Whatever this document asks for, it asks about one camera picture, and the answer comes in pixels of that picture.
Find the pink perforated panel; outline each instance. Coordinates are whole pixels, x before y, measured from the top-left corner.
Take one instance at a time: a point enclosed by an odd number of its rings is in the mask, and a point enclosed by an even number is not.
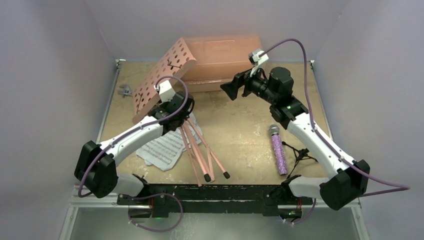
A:
[[[132,123],[140,122],[159,102],[159,94],[155,91],[154,86],[160,77],[171,75],[181,78],[196,62],[197,60],[193,57],[186,42],[180,38],[135,89],[133,94],[135,116],[132,118]],[[169,79],[169,82],[174,85],[177,81]]]

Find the white wall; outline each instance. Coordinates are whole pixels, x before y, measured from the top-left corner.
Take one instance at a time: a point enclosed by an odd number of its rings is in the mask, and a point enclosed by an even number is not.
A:
[[[114,59],[84,0],[3,1],[0,56],[0,239],[57,239]]]
[[[180,37],[298,38],[313,60],[348,0],[86,0],[115,58],[157,61]],[[301,62],[296,43],[269,54]]]
[[[373,240],[423,238],[424,1],[349,1],[315,61],[335,141],[411,190],[361,198]],[[385,188],[370,182],[368,192]]]

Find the microphone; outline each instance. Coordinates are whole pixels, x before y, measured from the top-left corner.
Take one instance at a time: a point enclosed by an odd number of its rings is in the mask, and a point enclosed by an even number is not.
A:
[[[287,170],[286,158],[284,157],[283,144],[281,143],[280,128],[277,125],[272,124],[271,126],[269,126],[268,132],[271,135],[272,145],[274,146],[278,173],[280,175],[286,175],[289,172]]]

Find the tabletop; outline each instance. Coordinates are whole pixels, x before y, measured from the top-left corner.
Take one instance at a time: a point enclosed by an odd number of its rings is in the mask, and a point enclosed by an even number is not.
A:
[[[135,89],[154,66],[154,62],[124,62],[116,86],[127,84],[131,89]],[[274,67],[290,70],[294,79],[293,95],[306,106],[303,64],[268,63],[264,68],[267,76]],[[329,134],[314,74],[309,66],[307,87],[314,120],[326,134]],[[133,100],[130,96],[122,97],[117,91],[118,89],[113,91],[100,141],[111,139],[133,126],[131,121],[134,116]],[[190,93],[195,100],[193,113],[203,137],[231,175],[231,178],[226,179],[220,174],[218,166],[213,163],[215,181],[210,184],[279,185],[286,176],[278,174],[273,145],[268,133],[270,125],[276,124],[271,117],[270,105],[254,94],[241,97],[241,92],[234,101],[231,101],[223,91]],[[295,136],[282,127],[280,129],[283,141],[297,149],[305,148]],[[207,156],[203,145],[200,149],[203,155]],[[291,171],[295,163],[294,153],[284,146],[284,154],[287,168]],[[197,183],[186,151],[176,165],[165,172],[154,165],[146,165],[135,152],[117,167],[117,171],[144,175],[147,182],[155,184]],[[300,161],[293,174],[326,177],[321,166],[312,159]]]

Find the black rubber foot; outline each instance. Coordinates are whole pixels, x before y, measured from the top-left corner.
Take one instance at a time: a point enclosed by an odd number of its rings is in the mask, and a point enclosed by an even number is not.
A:
[[[209,176],[209,174],[208,174],[208,173],[206,173],[206,174],[204,175],[204,180],[205,180],[207,183],[209,183],[209,182],[211,181],[211,176]]]
[[[229,179],[229,178],[230,178],[230,174],[226,171],[226,172],[224,172],[224,177],[225,177],[226,179]]]

